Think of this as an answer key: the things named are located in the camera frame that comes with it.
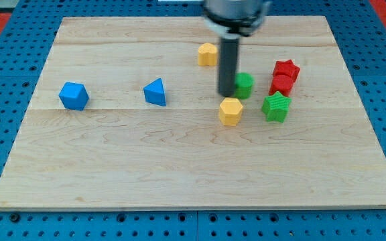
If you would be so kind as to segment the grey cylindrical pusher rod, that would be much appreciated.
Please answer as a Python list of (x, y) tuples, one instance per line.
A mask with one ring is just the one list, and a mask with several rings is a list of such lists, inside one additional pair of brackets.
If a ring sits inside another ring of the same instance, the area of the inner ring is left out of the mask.
[(230, 97), (235, 93), (235, 78), (239, 53), (239, 38), (220, 38), (218, 93)]

